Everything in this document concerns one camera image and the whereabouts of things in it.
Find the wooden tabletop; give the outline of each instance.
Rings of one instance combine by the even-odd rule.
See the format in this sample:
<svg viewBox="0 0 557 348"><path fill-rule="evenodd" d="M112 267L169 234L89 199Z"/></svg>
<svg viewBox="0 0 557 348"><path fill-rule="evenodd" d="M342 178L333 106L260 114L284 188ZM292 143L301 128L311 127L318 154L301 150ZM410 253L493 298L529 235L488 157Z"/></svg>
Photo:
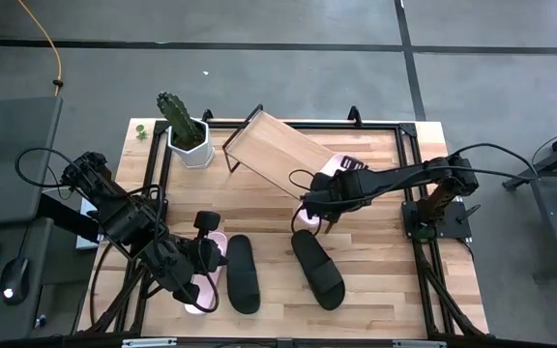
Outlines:
<svg viewBox="0 0 557 348"><path fill-rule="evenodd" d="M143 183L151 139L136 138L135 127L149 134L155 119L131 119L116 181L124 189ZM447 155L442 126L418 122L423 160ZM230 237L249 236L261 291L261 307L252 315L237 312L227 298L226 278L220 276L220 307L212 314L187 314L184 305L161 291L147 303L144 336L239 336L299 338L425 338L425 322L416 277L414 252L404 237L399 210L403 192L385 194L370 207L345 214L328 235L317 238L335 261L345 281L346 296L336 310L315 301L290 245L289 222L299 202L241 165L230 174L221 145L233 130L212 130L216 156L210 167L188 170L173 154L166 195L167 224L172 234L193 237L199 210L221 215L220 230ZM303 130L313 141L336 153L367 163L372 169L398 167L395 136L385 130ZM165 137L159 150L155 181ZM470 254L456 241L440 240L447 287L456 302L482 331L487 331L483 304ZM126 260L113 249L97 282L97 316L108 307L122 285ZM439 302L432 295L438 328ZM85 301L79 328L89 326ZM127 328L134 306L129 310Z"/></svg>

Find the concrete floor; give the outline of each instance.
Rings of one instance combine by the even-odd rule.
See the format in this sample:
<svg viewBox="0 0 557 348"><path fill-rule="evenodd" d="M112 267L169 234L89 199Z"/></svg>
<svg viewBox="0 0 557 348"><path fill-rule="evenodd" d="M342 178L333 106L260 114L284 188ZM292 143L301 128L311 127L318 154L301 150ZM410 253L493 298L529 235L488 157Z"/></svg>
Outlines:
<svg viewBox="0 0 557 348"><path fill-rule="evenodd" d="M27 0L53 38L150 42L401 44L392 0ZM412 44L557 47L557 0L404 0ZM0 38L39 39L16 2L0 0ZM106 154L115 168L131 117L158 117L169 90L201 115L241 118L259 102L277 116L414 120L402 53L258 50L60 49L66 86L55 147ZM557 134L557 55L415 54L426 118L450 150L490 141L530 157ZM47 48L0 47L0 99L47 96L56 71ZM519 172L489 150L473 165ZM60 170L61 163L54 164ZM490 330L557 343L557 282L531 274L554 247L532 192L496 177L466 201Z"/></svg>

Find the wooden board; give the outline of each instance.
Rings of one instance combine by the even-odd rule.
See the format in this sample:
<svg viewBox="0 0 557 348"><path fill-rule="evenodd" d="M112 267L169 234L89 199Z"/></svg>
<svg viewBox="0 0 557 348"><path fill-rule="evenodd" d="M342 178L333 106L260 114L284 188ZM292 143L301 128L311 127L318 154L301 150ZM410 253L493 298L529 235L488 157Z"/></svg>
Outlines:
<svg viewBox="0 0 557 348"><path fill-rule="evenodd" d="M264 111L255 115L226 152L295 198L305 191L290 183L289 175L298 169L316 173L335 154ZM299 182L298 177L302 183L310 182L305 173L294 173L292 180Z"/></svg>
<svg viewBox="0 0 557 348"><path fill-rule="evenodd" d="M136 139L137 125L152 133L155 120L132 119L129 124L117 182L125 189L143 182L151 139ZM439 123L417 123L424 160L447 154ZM194 236L198 210L221 214L220 229L227 236L246 234L253 246L261 287L261 308L252 315L235 311L221 276L220 308L189 315L184 305L160 292L147 305L143 335L250 336L317 338L424 338L425 323L414 254L404 238L399 204L402 192L377 198L370 207L343 215L320 244L343 274L347 294L334 311L322 309L308 289L290 245L289 220L299 202L257 173L240 166L230 174L221 145L232 130L212 130L216 157L205 170L187 170L173 155L167 197L167 224L171 233ZM373 169L398 166L394 135L390 131L303 131L329 151L363 160ZM163 147L157 159L156 180ZM474 265L469 253L455 241L440 241L440 253L450 293L481 330L486 321ZM102 313L120 289L126 260L115 250L106 257L97 285L96 312ZM442 328L439 302L434 310ZM88 301L79 327L89 326ZM134 307L129 310L132 318Z"/></svg>

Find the hexagonal pot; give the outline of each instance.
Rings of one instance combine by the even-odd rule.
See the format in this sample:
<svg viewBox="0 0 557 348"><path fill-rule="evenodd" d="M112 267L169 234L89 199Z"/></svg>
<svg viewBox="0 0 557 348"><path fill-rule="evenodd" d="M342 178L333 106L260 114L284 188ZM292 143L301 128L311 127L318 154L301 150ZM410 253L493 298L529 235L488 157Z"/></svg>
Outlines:
<svg viewBox="0 0 557 348"><path fill-rule="evenodd" d="M192 120L197 125L201 126L204 129L204 138L205 140L197 145L196 147L190 150L182 150L177 148L173 145L173 136L175 132L173 131L173 127L169 127L168 129L168 143L167 145L178 154L184 166L188 169L203 169L207 168L210 165L210 162L214 158L214 147L212 146L212 139L210 139L210 128L208 124L203 121Z"/></svg>

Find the slide sandal strap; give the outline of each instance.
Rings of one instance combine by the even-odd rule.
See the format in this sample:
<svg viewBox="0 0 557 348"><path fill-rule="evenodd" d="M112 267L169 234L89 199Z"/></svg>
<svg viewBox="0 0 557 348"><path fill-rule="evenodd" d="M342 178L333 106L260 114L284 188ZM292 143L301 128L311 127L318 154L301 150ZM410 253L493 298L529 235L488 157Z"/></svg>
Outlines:
<svg viewBox="0 0 557 348"><path fill-rule="evenodd" d="M343 278L340 276L333 260L329 259L325 264L310 273L310 282L318 293L323 294L335 285L342 283Z"/></svg>
<svg viewBox="0 0 557 348"><path fill-rule="evenodd" d="M230 283L238 288L239 296L258 295L259 283L256 271L235 272L229 274Z"/></svg>

